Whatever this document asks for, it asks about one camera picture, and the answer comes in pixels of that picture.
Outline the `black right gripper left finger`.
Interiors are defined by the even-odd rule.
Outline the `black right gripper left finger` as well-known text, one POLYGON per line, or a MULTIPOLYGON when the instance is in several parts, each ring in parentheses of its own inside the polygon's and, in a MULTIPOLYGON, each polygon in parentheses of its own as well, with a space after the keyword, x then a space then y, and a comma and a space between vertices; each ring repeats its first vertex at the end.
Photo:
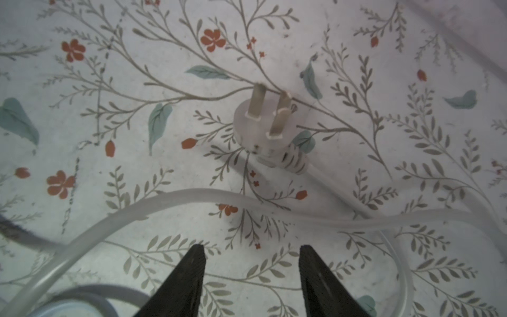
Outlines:
POLYGON ((204 246, 193 245, 158 291, 135 314, 138 317, 197 316, 203 290, 204 246))

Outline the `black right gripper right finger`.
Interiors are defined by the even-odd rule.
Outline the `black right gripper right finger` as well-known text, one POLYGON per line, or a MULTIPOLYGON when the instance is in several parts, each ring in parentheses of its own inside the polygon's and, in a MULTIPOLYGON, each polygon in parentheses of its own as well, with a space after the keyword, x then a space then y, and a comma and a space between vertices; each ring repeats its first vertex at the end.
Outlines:
POLYGON ((310 245, 300 247, 298 268, 307 316, 368 316, 310 245))

